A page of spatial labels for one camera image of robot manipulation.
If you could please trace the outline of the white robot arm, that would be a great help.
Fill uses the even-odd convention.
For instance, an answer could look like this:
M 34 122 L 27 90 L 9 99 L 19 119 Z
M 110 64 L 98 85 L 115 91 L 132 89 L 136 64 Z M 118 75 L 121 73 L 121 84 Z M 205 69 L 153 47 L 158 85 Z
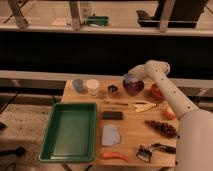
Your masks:
M 167 62 L 149 60 L 128 71 L 151 78 L 179 120 L 175 171 L 213 171 L 213 113 L 200 109 L 168 77 Z

